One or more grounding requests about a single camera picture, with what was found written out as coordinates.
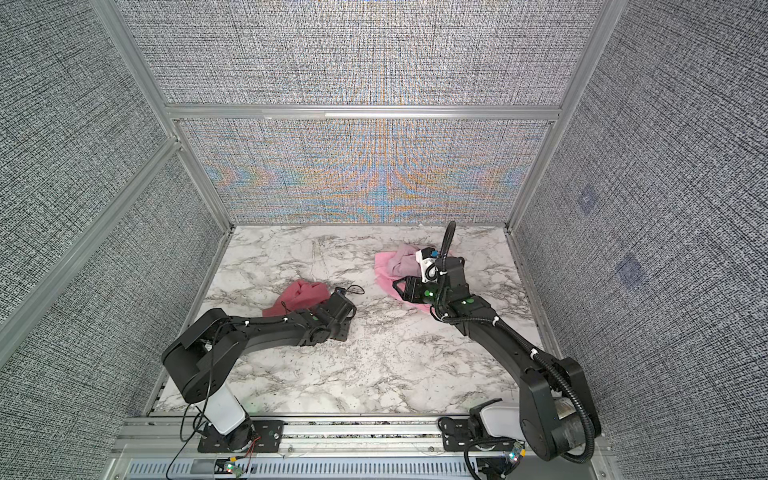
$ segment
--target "gray textured wall panel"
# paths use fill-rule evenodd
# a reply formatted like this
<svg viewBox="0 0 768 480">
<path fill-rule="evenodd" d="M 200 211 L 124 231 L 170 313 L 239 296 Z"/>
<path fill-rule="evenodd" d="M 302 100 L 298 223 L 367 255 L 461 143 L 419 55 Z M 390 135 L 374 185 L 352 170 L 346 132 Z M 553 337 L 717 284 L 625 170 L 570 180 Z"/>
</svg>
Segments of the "gray textured wall panel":
<svg viewBox="0 0 768 480">
<path fill-rule="evenodd" d="M 119 0 L 171 102 L 559 104 L 601 0 Z"/>
<path fill-rule="evenodd" d="M 546 121 L 184 120 L 235 223 L 503 222 Z"/>
<path fill-rule="evenodd" d="M 0 369 L 0 478 L 31 459 L 36 478 L 97 478 L 123 419 L 149 398 L 219 239 L 172 158 Z"/>
<path fill-rule="evenodd" d="M 517 232 L 628 478 L 765 478 L 768 9 L 632 1 Z"/>
<path fill-rule="evenodd" d="M 165 139 L 87 1 L 0 5 L 0 323 Z"/>
</svg>

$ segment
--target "metal frame bar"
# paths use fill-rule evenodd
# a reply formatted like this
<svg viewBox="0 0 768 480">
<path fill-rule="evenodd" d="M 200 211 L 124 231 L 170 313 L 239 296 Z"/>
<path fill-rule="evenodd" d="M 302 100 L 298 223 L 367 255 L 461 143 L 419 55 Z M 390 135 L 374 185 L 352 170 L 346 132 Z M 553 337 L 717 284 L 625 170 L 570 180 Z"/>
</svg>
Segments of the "metal frame bar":
<svg viewBox="0 0 768 480">
<path fill-rule="evenodd" d="M 91 222 L 80 237 L 69 247 L 48 274 L 24 298 L 0 325 L 0 366 L 13 355 L 27 335 L 34 329 L 51 305 L 78 275 L 80 269 L 106 240 L 123 215 L 133 207 L 136 199 L 149 186 L 152 178 L 165 162 L 178 150 L 179 142 L 168 138 L 123 186 L 104 210 Z"/>
<path fill-rule="evenodd" d="M 280 452 L 259 454 L 274 457 L 453 457 L 461 452 L 442 449 L 437 420 L 443 416 L 466 419 L 467 415 L 260 415 L 254 420 L 283 420 Z M 391 422 L 383 425 L 380 422 Z M 179 416 L 127 418 L 110 457 L 172 458 L 181 447 Z M 472 456 L 496 456 L 497 452 L 473 452 Z M 193 439 L 179 458 L 208 458 L 216 454 L 197 452 Z"/>
<path fill-rule="evenodd" d="M 211 215 L 216 219 L 223 232 L 229 231 L 232 227 L 232 220 L 230 220 L 227 209 L 216 192 L 214 184 L 205 173 L 203 165 L 194 155 L 191 146 L 165 111 L 165 96 L 157 85 L 152 70 L 144 60 L 144 56 L 141 54 L 131 30 L 125 23 L 117 3 L 114 0 L 91 0 L 91 7 L 96 11 L 128 70 L 134 76 L 141 93 L 147 99 L 147 103 L 160 122 L 165 134 L 168 137 L 176 137 L 182 143 L 181 161 Z"/>
<path fill-rule="evenodd" d="M 442 227 L 445 223 L 238 223 L 237 227 Z M 457 227 L 499 227 L 504 228 L 504 224 L 497 223 L 466 223 L 457 222 Z"/>
<path fill-rule="evenodd" d="M 523 288 L 525 289 L 526 295 L 528 295 L 528 306 L 531 307 L 531 314 L 538 327 L 541 342 L 549 353 L 561 359 L 563 358 L 563 352 L 560 350 L 558 340 L 554 336 L 554 331 L 552 330 L 552 325 L 549 323 L 549 318 L 547 318 L 547 312 L 544 310 L 544 305 L 541 304 L 541 298 L 538 295 L 533 278 L 529 273 L 525 258 L 522 256 L 520 246 L 515 237 L 507 230 L 505 230 L 505 236 L 507 237 L 507 245 L 509 245 L 512 259 L 515 261 L 515 265 L 518 269 L 518 276 L 523 282 Z"/>
<path fill-rule="evenodd" d="M 483 120 L 557 120 L 562 110 L 549 105 L 249 105 L 167 104 L 170 118 L 267 118 L 322 120 L 328 118 L 431 118 Z"/>
<path fill-rule="evenodd" d="M 208 271 L 205 273 L 205 277 L 203 278 L 203 282 L 200 284 L 200 288 L 197 289 L 197 295 L 195 295 L 192 306 L 187 313 L 187 318 L 184 319 L 184 323 L 179 329 L 179 335 L 184 330 L 186 330 L 187 327 L 197 318 L 200 306 L 203 304 L 205 296 L 208 294 L 208 289 L 214 281 L 216 272 L 219 270 L 221 260 L 224 258 L 224 254 L 227 252 L 227 248 L 230 245 L 230 241 L 232 240 L 232 233 L 233 231 L 225 233 L 219 240 L 219 246 L 216 249 L 216 255 L 210 262 L 210 266 L 208 267 Z M 165 368 L 161 368 L 160 375 L 157 376 L 157 380 L 155 380 L 154 386 L 152 387 L 152 392 L 147 398 L 147 402 L 144 404 L 144 408 L 141 410 L 142 415 L 150 415 L 152 409 L 154 408 L 155 402 L 158 398 L 160 398 L 160 391 L 167 380 L 168 372 Z"/>
<path fill-rule="evenodd" d="M 568 122 L 573 117 L 576 106 L 581 100 L 581 95 L 584 93 L 584 89 L 587 87 L 589 79 L 598 65 L 600 56 L 603 54 L 605 45 L 608 43 L 608 39 L 611 37 L 627 1 L 606 0 L 603 8 L 600 10 L 598 19 L 595 21 L 589 34 L 589 40 L 586 46 L 584 46 L 581 57 L 576 64 L 576 69 L 574 69 L 574 74 L 571 76 L 568 89 L 565 91 L 561 105 L 562 115 L 545 135 L 545 139 L 541 144 L 541 150 L 539 150 L 520 187 L 518 197 L 515 200 L 515 205 L 507 222 L 510 231 L 517 229 L 525 214 L 525 209 L 531 203 L 536 188 L 544 176 L 544 172 L 547 170 L 547 166 L 560 143 L 560 139 L 563 138 Z"/>
<path fill-rule="evenodd" d="M 112 43 L 120 52 L 123 62 L 134 76 L 136 83 L 138 83 L 141 89 L 141 93 L 147 99 L 147 103 L 163 127 L 165 134 L 168 137 L 174 136 L 176 133 L 174 131 L 174 124 L 165 114 L 164 96 L 157 86 L 152 70 L 149 69 L 147 62 L 144 61 L 144 56 L 141 54 L 138 45 L 136 45 L 134 36 L 125 23 L 116 2 L 114 0 L 91 0 L 91 7 L 101 20 L 101 24 L 106 28 Z"/>
<path fill-rule="evenodd" d="M 541 342 L 544 344 L 549 353 L 563 358 L 563 352 L 560 350 L 558 340 L 554 336 L 552 325 L 549 323 L 546 310 L 541 304 L 541 297 L 538 295 L 536 285 L 531 277 L 528 265 L 525 262 L 520 246 L 518 245 L 515 235 L 510 231 L 505 231 L 507 237 L 507 244 L 509 245 L 509 251 L 512 254 L 512 259 L 518 268 L 518 275 L 523 282 L 523 287 L 528 295 L 528 305 L 531 307 L 531 313 L 533 314 L 538 332 L 541 335 Z M 624 476 L 621 474 L 621 470 L 618 467 L 616 455 L 613 449 L 609 446 L 609 442 L 603 434 L 601 437 L 595 439 L 594 456 L 591 460 L 591 466 L 594 471 L 594 476 L 597 480 L 624 480 Z"/>
<path fill-rule="evenodd" d="M 203 163 L 197 158 L 187 136 L 180 127 L 177 129 L 177 138 L 181 142 L 179 157 L 181 157 L 181 161 L 184 163 L 184 168 L 187 170 L 187 174 L 192 179 L 195 187 L 197 187 L 198 193 L 200 193 L 203 202 L 208 206 L 208 210 L 219 224 L 221 231 L 229 233 L 234 226 L 230 214 L 227 212 L 227 208 L 224 206 L 221 197 L 219 197 L 219 194 L 216 192 L 216 187 L 214 186 L 213 181 L 211 181 L 203 168 Z"/>
</svg>

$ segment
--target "pink cloth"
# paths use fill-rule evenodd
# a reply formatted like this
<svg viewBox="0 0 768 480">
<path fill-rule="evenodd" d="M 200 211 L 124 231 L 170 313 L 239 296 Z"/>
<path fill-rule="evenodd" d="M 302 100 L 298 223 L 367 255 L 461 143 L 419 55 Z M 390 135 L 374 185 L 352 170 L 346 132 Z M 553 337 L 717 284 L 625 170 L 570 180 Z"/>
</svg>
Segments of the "pink cloth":
<svg viewBox="0 0 768 480">
<path fill-rule="evenodd" d="M 387 274 L 394 276 L 395 280 L 404 276 L 421 276 L 422 268 L 416 260 L 416 252 L 421 250 L 419 247 L 401 243 L 395 252 L 395 256 L 389 259 L 386 264 Z"/>
<path fill-rule="evenodd" d="M 293 312 L 299 308 L 309 308 L 320 302 L 328 300 L 331 294 L 328 293 L 328 286 L 325 283 L 311 283 L 306 280 L 298 279 L 291 283 L 285 291 L 277 297 L 274 306 L 264 310 L 262 316 L 279 316 L 286 314 L 286 308 Z"/>
<path fill-rule="evenodd" d="M 379 252 L 376 254 L 373 261 L 373 272 L 376 274 L 376 283 L 380 287 L 382 287 L 382 290 L 387 292 L 390 296 L 394 296 L 396 299 L 400 300 L 401 302 L 403 302 L 403 300 L 400 298 L 400 295 L 398 295 L 397 291 L 392 287 L 392 282 L 394 282 L 395 280 L 401 279 L 407 275 L 394 275 L 392 272 L 392 267 L 390 266 L 390 262 L 392 262 L 396 258 L 398 252 L 402 249 L 402 247 L 403 246 L 401 245 L 400 249 L 398 249 L 397 252 Z M 413 257 L 413 263 L 416 264 L 416 269 L 417 269 L 415 275 L 421 276 L 422 270 L 419 267 L 419 264 L 416 262 L 415 257 Z M 421 311 L 429 312 L 429 305 L 425 305 L 423 303 L 419 303 L 419 304 L 410 303 L 410 302 L 404 302 L 404 303 L 413 305 L 414 307 L 416 307 Z"/>
</svg>

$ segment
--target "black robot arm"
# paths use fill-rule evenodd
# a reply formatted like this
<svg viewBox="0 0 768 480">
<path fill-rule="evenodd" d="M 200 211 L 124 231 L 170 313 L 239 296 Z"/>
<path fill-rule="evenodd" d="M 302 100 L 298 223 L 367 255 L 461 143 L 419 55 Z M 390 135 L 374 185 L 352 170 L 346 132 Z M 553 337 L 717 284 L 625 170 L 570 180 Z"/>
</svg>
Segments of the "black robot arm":
<svg viewBox="0 0 768 480">
<path fill-rule="evenodd" d="M 202 402 L 221 388 L 243 354 L 276 346 L 313 346 L 328 339 L 345 341 L 357 312 L 345 293 L 337 288 L 325 302 L 283 316 L 246 318 L 229 316 L 220 308 L 208 310 L 165 349 L 163 365 L 185 402 Z"/>
<path fill-rule="evenodd" d="M 168 346 L 163 365 L 184 400 L 198 404 L 199 417 L 207 420 L 202 429 L 193 422 L 202 435 L 199 452 L 242 452 L 256 444 L 260 436 L 250 416 L 224 383 L 232 367 L 257 350 L 345 341 L 357 312 L 346 293 L 336 288 L 328 300 L 284 316 L 247 318 L 211 309 Z"/>
<path fill-rule="evenodd" d="M 572 358 L 557 359 L 535 347 L 500 319 L 490 303 L 470 293 L 464 259 L 448 256 L 454 229 L 451 222 L 439 253 L 428 248 L 417 255 L 420 263 L 422 258 L 434 259 L 429 261 L 434 266 L 425 260 L 422 277 L 408 276 L 392 286 L 408 302 L 432 305 L 435 319 L 455 325 L 482 345 L 515 379 L 520 428 L 539 458 L 562 455 L 573 462 L 588 461 L 601 426 L 583 369 Z M 553 390 L 562 397 L 553 396 Z M 487 436 L 484 431 L 480 425 L 475 436 Z M 568 453 L 581 444 L 584 453 Z"/>
</svg>

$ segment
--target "mounting plate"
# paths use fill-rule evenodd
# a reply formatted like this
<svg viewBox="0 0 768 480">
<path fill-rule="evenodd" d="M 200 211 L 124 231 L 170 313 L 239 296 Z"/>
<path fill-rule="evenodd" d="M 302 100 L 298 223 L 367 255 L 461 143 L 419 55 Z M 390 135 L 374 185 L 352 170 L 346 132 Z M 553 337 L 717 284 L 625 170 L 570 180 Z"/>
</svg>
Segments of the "mounting plate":
<svg viewBox="0 0 768 480">
<path fill-rule="evenodd" d="M 221 435 L 211 424 L 206 429 L 197 451 L 200 453 L 242 453 L 250 446 L 250 439 L 258 439 L 253 453 L 277 453 L 283 439 L 284 422 L 281 420 L 253 420 L 251 428 L 240 428 L 229 435 Z M 234 451 L 230 444 L 245 445 L 245 449 Z"/>
<path fill-rule="evenodd" d="M 446 452 L 464 452 L 468 443 L 474 440 L 472 430 L 469 428 L 468 419 L 454 420 L 451 417 L 441 417 L 437 421 L 437 426 L 442 432 L 442 447 Z M 500 442 L 491 445 L 478 447 L 474 445 L 469 448 L 470 452 L 503 452 L 512 450 L 515 442 Z"/>
</svg>

